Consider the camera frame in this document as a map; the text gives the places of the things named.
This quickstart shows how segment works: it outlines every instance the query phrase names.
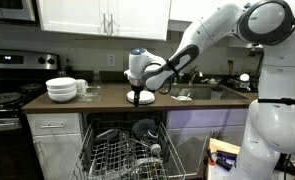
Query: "stove knob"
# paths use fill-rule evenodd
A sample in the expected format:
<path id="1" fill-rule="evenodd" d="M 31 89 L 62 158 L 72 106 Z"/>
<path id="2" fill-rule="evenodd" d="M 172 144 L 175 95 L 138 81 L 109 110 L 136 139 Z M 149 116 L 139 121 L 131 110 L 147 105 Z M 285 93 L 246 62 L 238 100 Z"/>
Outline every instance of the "stove knob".
<path id="1" fill-rule="evenodd" d="M 53 64 L 55 64 L 55 60 L 53 60 L 53 59 L 48 59 L 48 61 L 47 61 L 49 64 L 51 64 L 51 65 L 53 65 Z"/>
<path id="2" fill-rule="evenodd" d="M 45 60 L 44 58 L 40 57 L 40 58 L 38 59 L 38 62 L 39 62 L 40 64 L 45 64 L 46 60 Z"/>

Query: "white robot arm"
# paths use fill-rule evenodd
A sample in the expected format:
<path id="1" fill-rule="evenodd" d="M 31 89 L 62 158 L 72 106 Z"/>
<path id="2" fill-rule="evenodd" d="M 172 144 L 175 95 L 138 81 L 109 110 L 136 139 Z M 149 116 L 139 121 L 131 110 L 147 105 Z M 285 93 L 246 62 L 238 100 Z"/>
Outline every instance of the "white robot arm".
<path id="1" fill-rule="evenodd" d="M 227 179 L 273 179 L 280 153 L 295 153 L 295 18 L 282 0 L 264 0 L 249 9 L 225 4 L 184 32 L 176 53 L 168 60 L 143 48 L 129 55 L 125 71 L 135 92 L 156 91 L 174 73 L 190 64 L 221 38 L 264 45 L 259 99 L 251 103 L 237 163 Z"/>

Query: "stove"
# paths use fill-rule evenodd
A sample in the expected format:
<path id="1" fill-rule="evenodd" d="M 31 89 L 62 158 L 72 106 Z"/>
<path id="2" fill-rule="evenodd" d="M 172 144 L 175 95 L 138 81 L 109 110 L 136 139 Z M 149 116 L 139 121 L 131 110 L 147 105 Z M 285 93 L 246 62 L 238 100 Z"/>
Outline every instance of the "stove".
<path id="1" fill-rule="evenodd" d="M 46 92 L 59 70 L 58 55 L 0 50 L 0 179 L 43 179 L 21 108 Z"/>

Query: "stack of white bowls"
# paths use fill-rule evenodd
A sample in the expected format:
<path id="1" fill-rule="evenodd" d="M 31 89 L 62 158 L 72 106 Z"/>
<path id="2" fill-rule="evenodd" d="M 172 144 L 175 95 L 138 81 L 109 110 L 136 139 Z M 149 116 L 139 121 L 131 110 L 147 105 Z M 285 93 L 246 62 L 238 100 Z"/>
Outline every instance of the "stack of white bowls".
<path id="1" fill-rule="evenodd" d="M 57 102 L 68 102 L 77 94 L 76 80 L 62 77 L 46 82 L 49 98 Z"/>

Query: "kitchen sink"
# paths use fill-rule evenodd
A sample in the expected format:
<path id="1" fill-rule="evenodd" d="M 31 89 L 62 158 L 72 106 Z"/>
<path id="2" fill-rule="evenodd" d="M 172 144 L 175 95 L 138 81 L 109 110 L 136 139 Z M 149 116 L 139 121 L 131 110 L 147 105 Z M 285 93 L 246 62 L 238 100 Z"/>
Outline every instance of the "kitchen sink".
<path id="1" fill-rule="evenodd" d="M 212 97 L 212 89 L 217 88 L 215 86 L 200 86 L 200 85 L 178 85 L 173 86 L 171 91 L 169 92 L 170 96 L 178 97 L 178 96 L 188 96 L 192 100 L 234 100 L 234 99 L 247 99 L 245 96 L 238 94 L 226 87 L 221 88 L 221 96 L 217 98 L 215 96 Z"/>

